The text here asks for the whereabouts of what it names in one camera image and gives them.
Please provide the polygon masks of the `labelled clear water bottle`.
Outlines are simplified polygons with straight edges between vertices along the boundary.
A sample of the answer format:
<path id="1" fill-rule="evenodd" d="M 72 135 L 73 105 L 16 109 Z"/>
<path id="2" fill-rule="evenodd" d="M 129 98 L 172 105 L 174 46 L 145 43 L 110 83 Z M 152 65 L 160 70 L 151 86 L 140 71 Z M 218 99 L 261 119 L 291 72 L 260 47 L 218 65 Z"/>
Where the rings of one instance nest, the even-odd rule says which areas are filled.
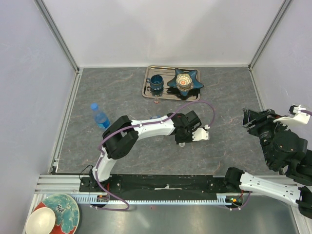
<path id="1" fill-rule="evenodd" d="M 159 115 L 156 115 L 156 116 L 152 116 L 152 117 L 150 117 L 150 119 L 158 119 L 158 118 L 160 118 L 161 116 L 159 116 Z"/>

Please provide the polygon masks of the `blue tinted plastic bottle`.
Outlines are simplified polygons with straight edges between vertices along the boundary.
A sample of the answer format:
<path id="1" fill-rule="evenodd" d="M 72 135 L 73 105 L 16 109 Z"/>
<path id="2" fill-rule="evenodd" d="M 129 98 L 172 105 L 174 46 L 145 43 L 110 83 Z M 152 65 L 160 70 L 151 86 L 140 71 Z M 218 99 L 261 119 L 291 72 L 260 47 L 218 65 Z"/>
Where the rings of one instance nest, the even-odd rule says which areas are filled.
<path id="1" fill-rule="evenodd" d="M 93 111 L 93 119 L 95 123 L 98 125 L 101 129 L 107 129 L 110 126 L 110 121 L 107 117 L 107 115 L 100 109 Z"/>

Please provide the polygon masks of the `blue bottle cap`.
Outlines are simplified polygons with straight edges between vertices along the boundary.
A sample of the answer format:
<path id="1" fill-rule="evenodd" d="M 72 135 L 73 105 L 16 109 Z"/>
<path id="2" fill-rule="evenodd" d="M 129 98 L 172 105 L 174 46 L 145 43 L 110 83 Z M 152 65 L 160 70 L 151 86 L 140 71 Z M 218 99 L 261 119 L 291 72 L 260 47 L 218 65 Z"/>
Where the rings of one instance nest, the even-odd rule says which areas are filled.
<path id="1" fill-rule="evenodd" d="M 91 110 L 96 111 L 96 110 L 98 110 L 98 104 L 97 103 L 92 103 L 90 105 L 90 108 L 91 108 Z"/>

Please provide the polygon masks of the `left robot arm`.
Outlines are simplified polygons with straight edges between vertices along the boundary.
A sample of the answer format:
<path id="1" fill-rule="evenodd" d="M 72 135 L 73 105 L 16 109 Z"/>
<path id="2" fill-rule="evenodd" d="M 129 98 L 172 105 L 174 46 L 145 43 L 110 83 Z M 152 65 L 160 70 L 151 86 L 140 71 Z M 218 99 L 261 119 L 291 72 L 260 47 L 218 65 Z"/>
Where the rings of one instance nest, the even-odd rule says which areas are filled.
<path id="1" fill-rule="evenodd" d="M 201 126 L 201 120 L 194 111 L 187 114 L 169 113 L 149 120 L 130 120 L 120 117 L 102 135 L 99 146 L 100 157 L 89 172 L 90 187 L 101 192 L 107 186 L 107 179 L 117 160 L 125 157 L 139 140 L 155 136 L 174 136 L 179 145 L 208 140 L 209 125 Z"/>

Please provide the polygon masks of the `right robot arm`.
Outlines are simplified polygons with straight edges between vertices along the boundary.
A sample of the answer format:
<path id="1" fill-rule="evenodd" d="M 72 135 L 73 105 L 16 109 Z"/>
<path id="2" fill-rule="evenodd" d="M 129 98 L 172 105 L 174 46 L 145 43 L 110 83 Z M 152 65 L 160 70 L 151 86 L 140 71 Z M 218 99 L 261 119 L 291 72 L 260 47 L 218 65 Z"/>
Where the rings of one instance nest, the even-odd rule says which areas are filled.
<path id="1" fill-rule="evenodd" d="M 307 124 L 312 115 L 303 105 L 292 105 L 289 116 L 281 116 L 272 109 L 256 112 L 243 110 L 242 125 L 259 142 L 268 168 L 277 172 L 287 168 L 285 176 L 301 186 L 274 183 L 230 167 L 223 179 L 223 186 L 229 192 L 238 189 L 256 192 L 296 207 L 307 217 L 312 216 L 312 152 L 307 140 L 300 138 L 288 126 Z"/>

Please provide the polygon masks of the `metal tray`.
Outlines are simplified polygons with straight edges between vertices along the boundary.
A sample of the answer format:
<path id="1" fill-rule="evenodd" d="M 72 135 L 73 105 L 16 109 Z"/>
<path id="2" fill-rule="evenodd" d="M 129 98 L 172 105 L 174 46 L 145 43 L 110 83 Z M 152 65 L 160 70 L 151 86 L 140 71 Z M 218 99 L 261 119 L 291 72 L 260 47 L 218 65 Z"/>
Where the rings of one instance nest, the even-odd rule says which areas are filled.
<path id="1" fill-rule="evenodd" d="M 163 88 L 155 91 L 151 88 L 148 79 L 154 75 L 160 75 L 163 78 Z M 175 67 L 152 65 L 146 69 L 145 78 L 142 87 L 142 95 L 145 98 L 159 98 L 169 100 L 196 101 L 200 99 L 200 89 L 191 89 L 186 96 L 183 96 L 177 88 L 169 87 L 167 82 L 175 77 Z"/>

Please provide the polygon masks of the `patterned small bowl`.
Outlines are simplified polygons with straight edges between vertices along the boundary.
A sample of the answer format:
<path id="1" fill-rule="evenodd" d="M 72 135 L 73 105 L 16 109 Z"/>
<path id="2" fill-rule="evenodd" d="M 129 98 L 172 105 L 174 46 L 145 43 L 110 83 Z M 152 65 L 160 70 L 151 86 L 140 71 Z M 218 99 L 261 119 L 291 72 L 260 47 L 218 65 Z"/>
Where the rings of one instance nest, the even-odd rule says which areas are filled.
<path id="1" fill-rule="evenodd" d="M 191 88 L 193 83 L 193 80 L 189 74 L 178 74 L 175 81 L 177 87 L 183 90 Z"/>

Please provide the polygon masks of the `blue star-shaped plate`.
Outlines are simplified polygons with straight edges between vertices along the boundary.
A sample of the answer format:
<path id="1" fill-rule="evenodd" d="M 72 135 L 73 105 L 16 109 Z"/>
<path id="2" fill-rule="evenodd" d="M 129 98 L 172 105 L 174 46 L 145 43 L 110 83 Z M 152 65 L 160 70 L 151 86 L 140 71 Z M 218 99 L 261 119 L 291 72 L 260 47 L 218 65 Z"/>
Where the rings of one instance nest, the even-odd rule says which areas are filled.
<path id="1" fill-rule="evenodd" d="M 175 76 L 167 82 L 169 88 L 178 89 L 179 93 L 186 97 L 192 90 L 200 90 L 204 85 L 197 80 L 197 70 L 183 70 L 175 68 Z"/>

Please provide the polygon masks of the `blue ceramic cup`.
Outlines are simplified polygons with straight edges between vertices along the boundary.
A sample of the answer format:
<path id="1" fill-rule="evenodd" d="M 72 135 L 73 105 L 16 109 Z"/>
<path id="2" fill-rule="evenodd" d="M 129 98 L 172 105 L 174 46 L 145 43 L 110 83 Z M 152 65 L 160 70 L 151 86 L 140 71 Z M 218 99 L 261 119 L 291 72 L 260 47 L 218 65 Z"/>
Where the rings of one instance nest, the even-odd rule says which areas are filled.
<path id="1" fill-rule="evenodd" d="M 153 75 L 151 78 L 146 78 L 146 82 L 150 85 L 152 92 L 162 92 L 164 88 L 164 80 L 161 75 Z"/>

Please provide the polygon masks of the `red floral plate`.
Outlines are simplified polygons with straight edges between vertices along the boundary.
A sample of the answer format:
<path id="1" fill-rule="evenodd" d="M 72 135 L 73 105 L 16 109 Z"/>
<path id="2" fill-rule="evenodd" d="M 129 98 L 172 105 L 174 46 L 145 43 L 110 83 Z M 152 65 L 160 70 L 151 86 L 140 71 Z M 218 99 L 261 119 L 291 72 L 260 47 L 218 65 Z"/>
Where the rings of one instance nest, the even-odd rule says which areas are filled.
<path id="1" fill-rule="evenodd" d="M 79 207 L 68 194 L 52 194 L 43 199 L 34 211 L 47 207 L 56 215 L 56 223 L 51 234 L 74 234 L 79 224 Z"/>

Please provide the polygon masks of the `white bowl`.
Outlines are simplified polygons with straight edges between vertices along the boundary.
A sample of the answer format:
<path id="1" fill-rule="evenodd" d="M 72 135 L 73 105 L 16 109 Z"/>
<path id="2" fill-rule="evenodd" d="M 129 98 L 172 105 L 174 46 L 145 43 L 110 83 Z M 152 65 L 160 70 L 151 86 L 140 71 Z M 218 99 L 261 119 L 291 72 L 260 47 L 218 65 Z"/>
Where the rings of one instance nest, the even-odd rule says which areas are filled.
<path id="1" fill-rule="evenodd" d="M 42 207 L 34 211 L 25 226 L 27 234 L 49 234 L 56 223 L 56 215 L 52 209 Z"/>

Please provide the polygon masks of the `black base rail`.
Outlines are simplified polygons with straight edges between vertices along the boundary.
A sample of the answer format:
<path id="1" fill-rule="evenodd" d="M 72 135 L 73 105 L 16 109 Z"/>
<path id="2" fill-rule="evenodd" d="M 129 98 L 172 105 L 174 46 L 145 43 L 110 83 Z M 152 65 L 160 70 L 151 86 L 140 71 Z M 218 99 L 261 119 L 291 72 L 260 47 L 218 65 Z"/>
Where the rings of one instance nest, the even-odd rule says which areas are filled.
<path id="1" fill-rule="evenodd" d="M 124 200 L 215 200 L 229 193 L 223 177 L 212 175 L 113 174 L 101 185 Z"/>

